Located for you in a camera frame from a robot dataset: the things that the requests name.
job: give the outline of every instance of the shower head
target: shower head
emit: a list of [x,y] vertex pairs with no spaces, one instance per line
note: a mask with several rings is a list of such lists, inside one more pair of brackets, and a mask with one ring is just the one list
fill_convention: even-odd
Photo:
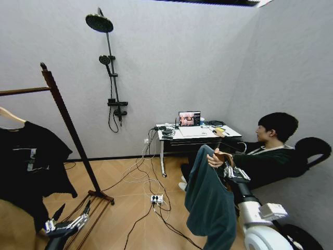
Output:
[[102,55],[99,57],[99,62],[104,65],[110,64],[111,60],[108,56]]
[[90,28],[99,32],[108,33],[113,30],[112,22],[102,14],[89,14],[86,16],[85,21]]

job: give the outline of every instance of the young man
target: young man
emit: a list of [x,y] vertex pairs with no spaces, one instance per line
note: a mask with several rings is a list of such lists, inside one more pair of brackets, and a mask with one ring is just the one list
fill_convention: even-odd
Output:
[[[258,122],[257,142],[241,142],[215,131],[216,135],[223,138],[223,144],[230,146],[241,154],[230,154],[235,166],[243,169],[251,178],[248,186],[250,189],[264,186],[287,176],[294,160],[294,148],[285,145],[288,138],[293,135],[298,127],[298,120],[283,112],[276,112],[262,117]],[[213,157],[207,155],[208,164],[218,168],[224,164],[219,160],[218,154],[225,154],[218,148]],[[189,165],[182,165],[182,180],[178,185],[185,190],[191,168],[195,159],[189,157]]]

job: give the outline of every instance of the laptop screen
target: laptop screen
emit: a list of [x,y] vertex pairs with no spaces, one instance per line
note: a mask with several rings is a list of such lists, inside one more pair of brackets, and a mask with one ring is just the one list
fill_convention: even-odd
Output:
[[200,111],[179,112],[179,126],[200,126]]

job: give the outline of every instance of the wooden clothing rack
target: wooden clothing rack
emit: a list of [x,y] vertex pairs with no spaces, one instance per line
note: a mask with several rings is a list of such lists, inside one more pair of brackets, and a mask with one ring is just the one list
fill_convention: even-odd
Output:
[[[88,195],[82,200],[81,203],[83,203],[89,196],[93,196],[93,199],[99,197],[102,200],[107,200],[108,202],[111,203],[111,205],[114,205],[114,198],[110,197],[108,195],[106,195],[105,193],[103,193],[98,185],[98,182],[96,180],[96,177],[94,175],[94,172],[92,170],[92,167],[88,161],[87,155],[83,149],[82,143],[80,141],[80,138],[78,136],[78,133],[76,132],[76,129],[74,127],[74,124],[72,122],[72,119],[67,111],[67,108],[65,106],[65,103],[63,102],[63,99],[61,97],[61,94],[59,92],[58,86],[52,76],[51,71],[47,70],[46,65],[41,62],[41,67],[42,67],[42,74],[43,77],[46,81],[46,84],[48,87],[36,87],[36,88],[32,88],[32,89],[20,89],[20,90],[7,90],[7,91],[0,91],[0,96],[6,96],[6,95],[17,95],[17,94],[25,94],[25,93],[33,93],[33,92],[41,92],[41,91],[50,91],[54,101],[57,104],[57,107],[61,113],[61,116],[63,118],[63,121],[65,122],[67,129],[74,141],[74,144],[80,154],[80,157],[82,159],[82,162],[85,166],[85,169],[87,170],[89,177],[94,185],[95,191],[89,190],[88,191]],[[90,228],[90,230],[88,231],[88,233],[86,234],[86,236],[84,237],[84,239],[82,240],[82,242],[79,244],[79,248],[81,248],[82,244],[84,243],[84,241],[86,240],[86,238],[88,237],[88,235],[90,234],[90,232],[92,231],[93,227],[95,226],[95,224],[97,223],[98,219],[100,218],[100,216],[102,215],[102,213],[105,211],[108,202],[106,203],[105,207],[103,208],[103,210],[101,211],[101,213],[99,214],[99,216],[97,217],[96,221],[93,223],[92,227]],[[69,217],[70,218],[80,207],[80,204],[73,210],[73,212],[70,214]]]

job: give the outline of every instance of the teal cloth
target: teal cloth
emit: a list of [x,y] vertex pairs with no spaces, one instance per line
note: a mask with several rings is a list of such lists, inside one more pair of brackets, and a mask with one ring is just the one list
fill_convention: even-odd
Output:
[[208,236],[203,249],[229,250],[236,237],[234,195],[208,165],[207,154],[213,153],[207,145],[198,151],[186,187],[186,224],[194,235]]

